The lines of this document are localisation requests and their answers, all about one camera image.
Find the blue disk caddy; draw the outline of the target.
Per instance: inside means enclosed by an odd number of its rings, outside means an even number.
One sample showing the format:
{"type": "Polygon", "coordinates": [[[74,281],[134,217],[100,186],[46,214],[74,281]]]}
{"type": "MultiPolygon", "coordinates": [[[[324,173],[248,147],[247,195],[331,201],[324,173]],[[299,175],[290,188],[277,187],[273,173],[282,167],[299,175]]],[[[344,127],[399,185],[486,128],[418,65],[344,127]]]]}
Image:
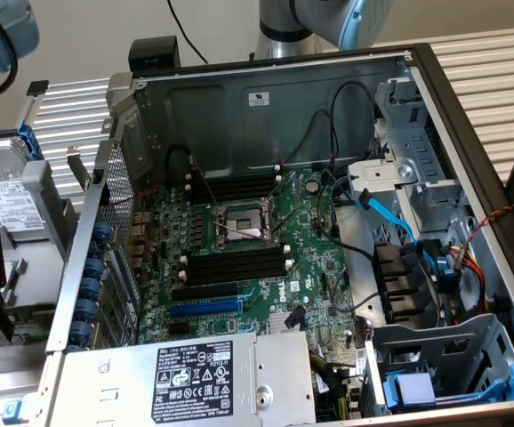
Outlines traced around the blue disk caddy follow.
{"type": "Polygon", "coordinates": [[[400,414],[514,401],[514,363],[509,370],[504,377],[485,379],[478,391],[444,397],[434,392],[429,373],[393,373],[382,384],[385,405],[392,414],[400,414]]]}

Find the black box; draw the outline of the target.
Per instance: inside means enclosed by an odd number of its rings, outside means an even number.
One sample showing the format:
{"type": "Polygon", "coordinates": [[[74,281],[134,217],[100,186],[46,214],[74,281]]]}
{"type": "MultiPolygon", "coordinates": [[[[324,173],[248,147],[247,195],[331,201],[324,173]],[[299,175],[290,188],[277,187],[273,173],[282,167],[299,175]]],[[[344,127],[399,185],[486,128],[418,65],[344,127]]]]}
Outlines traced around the black box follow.
{"type": "Polygon", "coordinates": [[[176,36],[135,39],[127,60],[133,73],[179,68],[181,58],[178,39],[176,36]]]}

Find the thin silver locking lever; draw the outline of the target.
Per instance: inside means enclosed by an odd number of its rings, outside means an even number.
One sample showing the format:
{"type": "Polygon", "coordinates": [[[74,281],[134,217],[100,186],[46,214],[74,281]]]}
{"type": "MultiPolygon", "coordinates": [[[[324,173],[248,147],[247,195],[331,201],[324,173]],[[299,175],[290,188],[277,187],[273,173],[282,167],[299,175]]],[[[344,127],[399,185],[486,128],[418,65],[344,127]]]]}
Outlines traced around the thin silver locking lever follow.
{"type": "Polygon", "coordinates": [[[190,163],[190,165],[192,166],[193,169],[198,171],[198,174],[200,175],[200,178],[201,178],[202,182],[204,183],[204,185],[205,185],[205,187],[206,187],[206,189],[208,191],[208,194],[210,195],[210,197],[211,197],[211,199],[212,199],[212,201],[213,201],[213,203],[215,205],[216,211],[219,211],[219,204],[218,204],[218,202],[217,202],[217,200],[215,198],[215,195],[213,194],[213,191],[212,191],[212,189],[211,189],[211,187],[209,185],[208,180],[205,177],[205,173],[202,170],[200,164],[197,162],[197,160],[192,155],[189,156],[189,163],[190,163]]]}
{"type": "Polygon", "coordinates": [[[242,236],[245,236],[245,237],[248,237],[248,238],[263,239],[263,237],[261,236],[261,233],[259,231],[254,232],[252,229],[249,229],[248,231],[234,229],[234,228],[232,228],[232,227],[230,227],[228,225],[225,225],[225,224],[222,224],[222,223],[219,223],[219,222],[216,222],[215,224],[216,224],[217,227],[224,228],[225,230],[231,231],[233,233],[237,233],[238,235],[242,235],[242,236]]]}

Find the blue expansion slot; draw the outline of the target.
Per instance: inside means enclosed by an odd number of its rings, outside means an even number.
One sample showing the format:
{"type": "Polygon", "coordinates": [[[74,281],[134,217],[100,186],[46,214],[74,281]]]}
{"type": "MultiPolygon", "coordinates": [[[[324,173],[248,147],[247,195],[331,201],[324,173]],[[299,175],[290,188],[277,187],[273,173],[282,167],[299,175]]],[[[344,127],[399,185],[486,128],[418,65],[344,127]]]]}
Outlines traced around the blue expansion slot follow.
{"type": "Polygon", "coordinates": [[[239,291],[238,296],[213,300],[195,300],[174,302],[170,308],[172,318],[200,317],[222,313],[243,312],[243,306],[253,297],[254,289],[248,292],[239,291]]]}

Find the grey parts rack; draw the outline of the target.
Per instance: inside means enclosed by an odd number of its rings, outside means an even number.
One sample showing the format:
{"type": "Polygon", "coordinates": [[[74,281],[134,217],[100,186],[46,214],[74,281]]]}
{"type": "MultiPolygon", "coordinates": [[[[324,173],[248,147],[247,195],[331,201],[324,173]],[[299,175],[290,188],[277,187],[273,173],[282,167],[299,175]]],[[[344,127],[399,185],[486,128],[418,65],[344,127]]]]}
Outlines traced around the grey parts rack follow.
{"type": "MultiPolygon", "coordinates": [[[[45,160],[25,164],[20,180],[31,193],[44,222],[43,230],[8,232],[0,224],[4,262],[18,261],[18,279],[4,299],[4,309],[57,308],[64,268],[76,227],[76,213],[69,199],[60,195],[52,178],[52,168],[45,160]]],[[[12,340],[0,333],[0,346],[47,342],[50,330],[38,326],[15,326],[12,340]]],[[[36,375],[45,355],[0,358],[0,387],[6,383],[19,386],[36,375]]]]}

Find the silver disk bay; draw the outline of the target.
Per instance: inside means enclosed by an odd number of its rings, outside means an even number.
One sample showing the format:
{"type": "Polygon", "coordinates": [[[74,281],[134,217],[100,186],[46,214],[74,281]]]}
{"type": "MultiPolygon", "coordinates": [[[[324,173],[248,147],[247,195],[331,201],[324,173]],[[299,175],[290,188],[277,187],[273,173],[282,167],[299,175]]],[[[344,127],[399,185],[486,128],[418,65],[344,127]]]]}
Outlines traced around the silver disk bay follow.
{"type": "Polygon", "coordinates": [[[404,186],[416,234],[456,240],[475,225],[465,191],[417,84],[394,78],[378,84],[376,105],[384,126],[382,140],[397,162],[411,171],[404,186]]]}

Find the black RAM slot white latches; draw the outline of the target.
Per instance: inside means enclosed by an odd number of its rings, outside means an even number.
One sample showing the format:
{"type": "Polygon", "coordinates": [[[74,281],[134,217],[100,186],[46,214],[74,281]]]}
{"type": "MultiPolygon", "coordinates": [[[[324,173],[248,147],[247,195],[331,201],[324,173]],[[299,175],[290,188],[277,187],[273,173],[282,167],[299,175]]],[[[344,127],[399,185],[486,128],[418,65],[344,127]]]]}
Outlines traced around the black RAM slot white latches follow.
{"type": "Polygon", "coordinates": [[[189,269],[181,270],[178,279],[187,286],[204,286],[220,283],[233,283],[262,278],[283,277],[287,274],[284,267],[249,267],[246,269],[189,269]]]}
{"type": "MultiPolygon", "coordinates": [[[[189,173],[190,178],[186,180],[186,183],[203,183],[198,171],[194,170],[189,173]]],[[[228,176],[219,176],[210,178],[206,176],[210,185],[218,184],[274,184],[276,183],[276,175],[273,173],[265,174],[232,174],[228,176]]]]}
{"type": "Polygon", "coordinates": [[[255,193],[258,197],[262,195],[267,195],[274,187],[274,184],[218,184],[218,185],[210,185],[213,194],[216,197],[238,197],[241,198],[242,195],[245,194],[253,194],[255,193]]]}
{"type": "Polygon", "coordinates": [[[192,256],[188,260],[187,269],[283,269],[285,266],[285,259],[286,257],[280,248],[272,247],[266,249],[192,256]]]}

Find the grey disk bay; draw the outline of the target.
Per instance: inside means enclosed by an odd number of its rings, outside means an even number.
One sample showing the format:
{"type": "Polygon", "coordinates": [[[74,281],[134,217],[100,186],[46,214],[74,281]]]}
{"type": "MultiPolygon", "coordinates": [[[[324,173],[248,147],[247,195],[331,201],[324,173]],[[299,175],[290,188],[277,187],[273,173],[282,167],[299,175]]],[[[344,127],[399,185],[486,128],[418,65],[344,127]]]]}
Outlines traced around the grey disk bay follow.
{"type": "Polygon", "coordinates": [[[509,373],[514,349],[493,314],[478,315],[456,326],[414,330],[401,325],[376,327],[367,352],[361,392],[364,416],[392,414],[382,384],[388,375],[429,373],[438,397],[478,391],[485,379],[509,373]]]}

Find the black plastic block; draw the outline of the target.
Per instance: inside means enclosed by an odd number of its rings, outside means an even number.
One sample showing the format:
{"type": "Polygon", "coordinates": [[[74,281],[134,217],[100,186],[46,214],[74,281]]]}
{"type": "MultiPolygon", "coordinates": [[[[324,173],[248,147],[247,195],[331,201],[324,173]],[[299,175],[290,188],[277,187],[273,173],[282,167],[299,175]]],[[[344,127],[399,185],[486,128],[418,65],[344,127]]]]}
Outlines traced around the black plastic block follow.
{"type": "Polygon", "coordinates": [[[373,272],[387,324],[415,330],[437,324],[437,307],[413,244],[377,242],[373,272]]]}

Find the green motherboard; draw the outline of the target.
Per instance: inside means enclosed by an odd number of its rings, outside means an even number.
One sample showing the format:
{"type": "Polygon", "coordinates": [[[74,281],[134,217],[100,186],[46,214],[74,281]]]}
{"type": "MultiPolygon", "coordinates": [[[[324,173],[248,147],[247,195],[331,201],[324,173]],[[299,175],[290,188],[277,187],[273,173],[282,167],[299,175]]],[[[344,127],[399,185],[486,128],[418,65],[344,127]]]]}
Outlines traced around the green motherboard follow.
{"type": "MultiPolygon", "coordinates": [[[[151,237],[155,252],[151,264],[138,271],[143,292],[138,343],[170,342],[225,334],[268,334],[269,316],[291,311],[305,316],[303,332],[309,347],[317,354],[334,358],[339,352],[357,345],[357,324],[350,312],[353,305],[349,290],[349,268],[345,253],[336,242],[338,227],[332,202],[341,200],[337,181],[323,183],[322,175],[311,169],[295,171],[300,179],[301,207],[275,235],[285,254],[283,277],[262,278],[236,283],[239,291],[254,289],[243,312],[200,317],[172,318],[172,290],[187,286],[178,273],[187,269],[192,255],[229,251],[212,249],[215,238],[214,203],[193,204],[186,183],[154,188],[138,204],[135,213],[151,212],[151,237]],[[320,190],[309,195],[308,180],[318,181],[320,190]],[[172,322],[188,321],[190,334],[169,336],[172,322]]],[[[287,188],[275,198],[273,222],[291,209],[293,195],[287,188]]]]}

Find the silver finned heatsink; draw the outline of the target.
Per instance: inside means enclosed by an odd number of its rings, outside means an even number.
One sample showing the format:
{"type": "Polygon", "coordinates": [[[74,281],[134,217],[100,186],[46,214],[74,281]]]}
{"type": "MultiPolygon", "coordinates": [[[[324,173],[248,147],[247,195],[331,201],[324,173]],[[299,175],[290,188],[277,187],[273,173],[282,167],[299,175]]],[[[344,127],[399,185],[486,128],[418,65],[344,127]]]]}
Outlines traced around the silver finned heatsink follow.
{"type": "Polygon", "coordinates": [[[273,313],[268,320],[268,334],[289,334],[303,331],[306,326],[305,316],[294,316],[291,311],[273,313]]]}

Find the grey metal bracket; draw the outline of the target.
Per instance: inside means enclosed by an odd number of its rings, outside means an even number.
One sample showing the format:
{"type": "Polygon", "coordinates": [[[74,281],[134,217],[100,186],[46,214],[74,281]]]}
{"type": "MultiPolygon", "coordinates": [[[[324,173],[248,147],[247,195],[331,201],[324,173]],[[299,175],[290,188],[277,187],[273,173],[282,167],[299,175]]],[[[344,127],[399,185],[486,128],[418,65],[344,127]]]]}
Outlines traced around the grey metal bracket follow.
{"type": "Polygon", "coordinates": [[[80,150],[76,146],[68,146],[66,159],[68,167],[75,176],[82,191],[86,192],[91,180],[91,175],[84,166],[80,150]]]}

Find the silver power supply with label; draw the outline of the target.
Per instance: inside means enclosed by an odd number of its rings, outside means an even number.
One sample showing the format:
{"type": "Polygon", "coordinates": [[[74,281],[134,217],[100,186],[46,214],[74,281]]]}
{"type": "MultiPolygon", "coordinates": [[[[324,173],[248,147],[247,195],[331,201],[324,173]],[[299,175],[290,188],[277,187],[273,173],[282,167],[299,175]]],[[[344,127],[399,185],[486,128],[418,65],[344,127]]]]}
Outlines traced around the silver power supply with label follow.
{"type": "Polygon", "coordinates": [[[70,353],[51,427],[296,427],[316,421],[303,333],[70,353]]]}

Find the open grey PC case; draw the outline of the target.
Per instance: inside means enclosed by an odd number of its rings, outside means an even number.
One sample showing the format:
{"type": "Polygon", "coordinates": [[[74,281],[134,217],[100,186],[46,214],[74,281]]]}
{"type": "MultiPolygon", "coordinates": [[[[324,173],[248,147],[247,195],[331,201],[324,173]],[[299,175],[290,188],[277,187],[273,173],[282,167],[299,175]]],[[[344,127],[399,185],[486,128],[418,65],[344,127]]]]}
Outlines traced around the open grey PC case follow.
{"type": "Polygon", "coordinates": [[[430,47],[107,99],[37,427],[514,427],[514,202],[430,47]]]}

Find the CPU socket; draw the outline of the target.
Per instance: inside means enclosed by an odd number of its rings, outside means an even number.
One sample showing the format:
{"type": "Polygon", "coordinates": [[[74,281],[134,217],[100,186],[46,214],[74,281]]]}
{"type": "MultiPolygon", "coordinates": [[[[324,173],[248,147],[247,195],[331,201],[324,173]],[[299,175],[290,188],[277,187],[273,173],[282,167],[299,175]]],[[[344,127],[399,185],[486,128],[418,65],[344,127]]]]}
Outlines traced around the CPU socket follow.
{"type": "Polygon", "coordinates": [[[216,209],[214,211],[215,238],[212,243],[212,249],[214,250],[231,252],[254,249],[255,247],[274,246],[279,243],[278,237],[269,234],[269,229],[272,227],[273,214],[269,213],[269,207],[265,204],[265,197],[223,202],[219,204],[219,211],[216,211],[216,209]],[[217,227],[216,222],[228,225],[234,229],[259,231],[263,239],[238,235],[224,228],[217,227]]]}

